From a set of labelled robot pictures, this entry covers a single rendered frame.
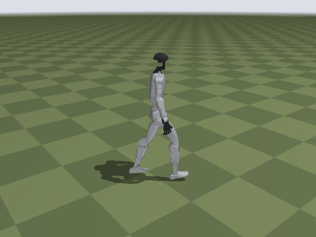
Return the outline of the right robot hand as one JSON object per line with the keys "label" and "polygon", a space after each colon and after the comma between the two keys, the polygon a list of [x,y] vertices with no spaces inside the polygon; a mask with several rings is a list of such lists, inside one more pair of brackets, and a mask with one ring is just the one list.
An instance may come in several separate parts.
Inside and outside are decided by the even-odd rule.
{"label": "right robot hand", "polygon": [[163,135],[167,135],[167,134],[169,134],[169,132],[171,132],[171,128],[173,128],[173,127],[169,124],[169,121],[164,123],[163,119],[161,119],[161,120],[162,120],[162,124],[164,124],[164,127],[163,127],[164,134]]}

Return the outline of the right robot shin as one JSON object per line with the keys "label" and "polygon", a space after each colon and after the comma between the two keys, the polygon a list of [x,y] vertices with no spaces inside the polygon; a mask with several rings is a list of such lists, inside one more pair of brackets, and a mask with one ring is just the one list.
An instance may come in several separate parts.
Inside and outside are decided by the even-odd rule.
{"label": "right robot shin", "polygon": [[180,148],[178,149],[177,146],[172,145],[170,147],[170,159],[173,166],[173,174],[177,175],[178,164],[179,164],[179,157],[180,157]]}

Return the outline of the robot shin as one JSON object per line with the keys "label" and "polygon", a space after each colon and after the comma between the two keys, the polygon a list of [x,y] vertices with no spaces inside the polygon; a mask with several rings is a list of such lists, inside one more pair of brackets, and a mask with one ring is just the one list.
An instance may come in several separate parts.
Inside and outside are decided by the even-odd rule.
{"label": "robot shin", "polygon": [[179,164],[179,157],[180,157],[180,148],[178,149],[177,146],[172,145],[170,147],[170,159],[173,166],[173,174],[177,175],[178,164]]}
{"label": "robot shin", "polygon": [[138,149],[137,149],[137,152],[136,152],[136,155],[135,155],[136,156],[136,160],[135,160],[133,169],[137,169],[137,167],[140,164],[142,158],[144,157],[144,154],[145,154],[145,152],[146,152],[146,150],[148,148],[148,145],[145,146],[145,147],[142,147],[142,146],[138,145]]}

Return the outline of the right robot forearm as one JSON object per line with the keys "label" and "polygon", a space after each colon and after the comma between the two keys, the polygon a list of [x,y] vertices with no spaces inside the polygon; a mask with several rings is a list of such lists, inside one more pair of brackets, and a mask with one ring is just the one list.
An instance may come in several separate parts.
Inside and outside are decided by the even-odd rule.
{"label": "right robot forearm", "polygon": [[159,110],[160,117],[161,117],[161,119],[163,119],[164,123],[168,122],[167,113],[165,112],[164,99],[163,98],[159,98],[158,99],[158,107],[157,107],[157,109]]}

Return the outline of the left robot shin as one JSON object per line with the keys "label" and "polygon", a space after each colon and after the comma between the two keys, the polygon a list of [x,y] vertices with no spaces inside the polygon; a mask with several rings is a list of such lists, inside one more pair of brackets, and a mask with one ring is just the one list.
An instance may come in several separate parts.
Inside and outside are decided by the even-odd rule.
{"label": "left robot shin", "polygon": [[137,167],[140,164],[142,158],[144,157],[144,154],[145,154],[145,152],[146,152],[146,150],[148,148],[148,145],[145,146],[145,147],[142,147],[142,146],[138,145],[138,149],[137,149],[137,152],[136,152],[136,155],[135,155],[136,156],[136,160],[135,160],[133,169],[137,169]]}

